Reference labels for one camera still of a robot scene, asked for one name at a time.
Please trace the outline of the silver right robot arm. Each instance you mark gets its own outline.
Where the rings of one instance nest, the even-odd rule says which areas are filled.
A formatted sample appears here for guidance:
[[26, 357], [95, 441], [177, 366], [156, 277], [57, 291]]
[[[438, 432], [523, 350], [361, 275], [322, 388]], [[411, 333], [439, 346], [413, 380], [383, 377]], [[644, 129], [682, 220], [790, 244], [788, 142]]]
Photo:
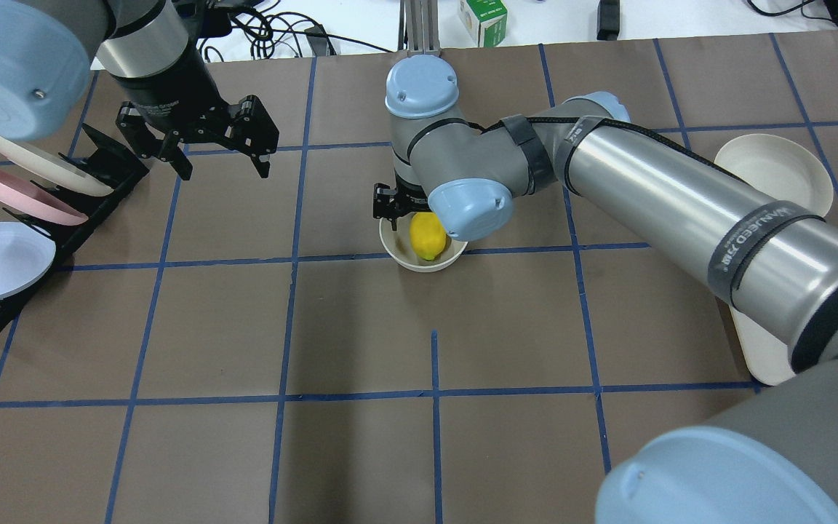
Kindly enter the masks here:
[[480, 132], [458, 98], [441, 57], [392, 66], [396, 186], [375, 187], [376, 218], [428, 209], [476, 241], [559, 181], [789, 348], [793, 378], [612, 469], [596, 522], [838, 523], [838, 228], [632, 124], [611, 93]]

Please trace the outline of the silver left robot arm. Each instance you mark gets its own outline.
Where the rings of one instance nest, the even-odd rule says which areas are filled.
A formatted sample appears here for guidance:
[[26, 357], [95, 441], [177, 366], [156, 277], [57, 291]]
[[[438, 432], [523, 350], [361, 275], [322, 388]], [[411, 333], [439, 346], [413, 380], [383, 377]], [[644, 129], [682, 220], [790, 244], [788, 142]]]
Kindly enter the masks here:
[[0, 1], [0, 136], [46, 138], [84, 94], [93, 62], [126, 93], [116, 126], [131, 151], [193, 172], [182, 145], [213, 143], [269, 176], [279, 130], [255, 95], [227, 103], [199, 52], [243, 4]]

